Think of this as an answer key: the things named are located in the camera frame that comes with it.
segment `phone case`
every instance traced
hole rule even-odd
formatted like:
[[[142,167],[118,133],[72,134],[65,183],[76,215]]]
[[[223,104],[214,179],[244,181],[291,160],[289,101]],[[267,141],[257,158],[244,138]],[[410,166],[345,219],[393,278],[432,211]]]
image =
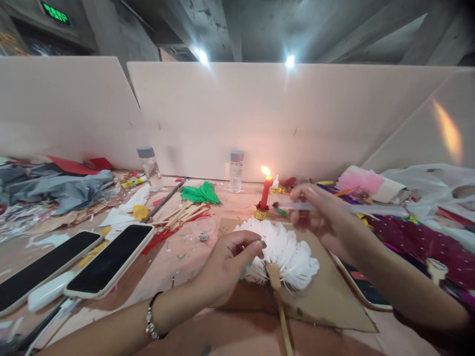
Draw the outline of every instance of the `phone case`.
[[[120,269],[117,271],[117,273],[111,278],[111,280],[106,284],[104,289],[102,289],[98,293],[88,293],[88,292],[81,292],[77,290],[71,290],[68,289],[68,286],[64,288],[64,295],[69,296],[69,297],[79,297],[83,299],[101,299],[105,297],[109,291],[114,287],[114,285],[117,283],[117,281],[122,277],[122,275],[127,271],[129,266],[135,261],[135,259],[139,256],[140,252],[145,248],[146,245],[151,241],[152,237],[155,235],[155,226],[151,224],[144,224],[144,223],[136,223],[136,224],[130,224],[130,225],[143,225],[143,226],[150,226],[152,227],[152,230],[147,234],[145,239],[140,243],[140,245],[135,249],[135,251],[129,256],[129,258],[125,261],[125,263],[120,267]],[[96,257],[94,257],[89,263],[94,261],[98,256],[100,256],[101,253],[107,250],[109,247],[107,245],[101,252],[97,254]]]
[[[374,309],[374,310],[378,310],[378,311],[382,311],[382,312],[390,312],[392,311],[392,306],[388,306],[388,305],[383,305],[383,304],[374,304],[374,303],[371,303],[368,299],[366,299],[365,295],[361,292],[360,288],[358,287],[358,285],[355,283],[355,281],[353,280],[353,278],[351,278],[350,274],[348,273],[348,271],[346,270],[346,268],[343,266],[343,264],[341,263],[340,259],[334,255],[333,253],[330,252],[330,255],[331,257],[333,258],[333,260],[335,261],[336,263],[336,266],[338,267],[338,269],[341,271],[341,273],[343,274],[343,276],[345,277],[346,281],[351,285],[351,289],[353,289],[353,291],[356,293],[356,295],[358,296],[358,298],[363,302],[363,304],[365,306],[367,306],[368,308],[370,309]]]
[[[11,313],[12,311],[16,310],[17,308],[19,308],[22,304],[24,304],[27,300],[28,300],[28,296],[30,295],[31,292],[33,292],[35,289],[41,287],[43,284],[45,283],[48,283],[49,281],[51,281],[52,279],[58,277],[60,274],[62,274],[63,272],[65,272],[68,268],[72,267],[78,260],[80,260],[81,258],[83,258],[85,255],[87,255],[89,253],[89,251],[94,248],[95,246],[97,246],[103,239],[102,235],[97,233],[97,232],[90,232],[90,231],[87,231],[89,233],[92,233],[94,235],[97,235],[97,240],[94,241],[94,243],[92,243],[91,245],[89,245],[87,248],[85,248],[83,251],[81,251],[80,253],[78,253],[74,258],[72,258],[67,264],[65,264],[63,267],[61,267],[59,270],[57,270],[55,273],[53,273],[51,276],[49,276],[47,279],[45,279],[43,282],[41,282],[40,284],[36,285],[35,287],[33,287],[30,291],[28,291],[28,293],[26,293],[23,297],[21,297],[20,299],[18,299],[18,301],[16,301],[14,304],[12,304],[10,307],[0,311],[0,316],[4,316],[4,315],[7,315],[9,313]]]

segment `candle flame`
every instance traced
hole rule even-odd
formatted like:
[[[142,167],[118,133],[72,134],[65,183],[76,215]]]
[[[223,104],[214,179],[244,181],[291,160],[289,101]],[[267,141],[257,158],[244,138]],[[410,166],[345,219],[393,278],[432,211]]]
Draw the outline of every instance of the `candle flame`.
[[[266,176],[270,177],[271,176],[271,170],[267,168],[266,166],[261,166],[261,171],[264,173]]]
[[[460,130],[447,111],[436,100],[433,101],[433,109],[445,148],[453,163],[459,166],[462,164],[463,159],[463,142]]]

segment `ceiling light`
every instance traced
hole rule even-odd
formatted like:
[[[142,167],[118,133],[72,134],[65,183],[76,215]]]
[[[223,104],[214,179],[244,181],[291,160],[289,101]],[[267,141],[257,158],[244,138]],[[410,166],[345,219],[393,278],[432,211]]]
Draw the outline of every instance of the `ceiling light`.
[[[294,63],[295,63],[295,56],[292,55],[292,56],[287,57],[287,62],[285,62],[285,65],[288,68],[292,68]]]
[[[198,54],[198,58],[201,63],[208,64],[208,56],[205,52],[199,49],[198,51],[196,51],[196,53]]]

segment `gray bottle cap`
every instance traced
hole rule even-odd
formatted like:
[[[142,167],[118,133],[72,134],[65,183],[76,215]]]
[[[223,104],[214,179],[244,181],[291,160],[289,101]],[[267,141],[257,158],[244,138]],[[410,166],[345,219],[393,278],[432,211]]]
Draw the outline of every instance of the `gray bottle cap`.
[[[244,151],[231,151],[231,162],[244,161]]]
[[[140,158],[151,158],[155,157],[155,152],[153,151],[152,146],[142,146],[137,148],[137,153]]]

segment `hand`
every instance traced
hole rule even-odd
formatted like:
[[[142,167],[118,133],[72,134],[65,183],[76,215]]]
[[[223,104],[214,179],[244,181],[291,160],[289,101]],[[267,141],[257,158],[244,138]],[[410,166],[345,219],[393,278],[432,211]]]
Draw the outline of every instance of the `hand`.
[[[196,287],[207,294],[208,305],[226,303],[247,266],[256,256],[264,258],[266,245],[260,239],[258,234],[244,230],[218,239],[195,279]]]
[[[299,231],[310,230],[335,255],[357,266],[355,260],[382,244],[355,215],[346,212],[341,199],[313,184],[295,187],[290,198],[304,200],[315,207],[313,211],[294,210],[290,220]]]

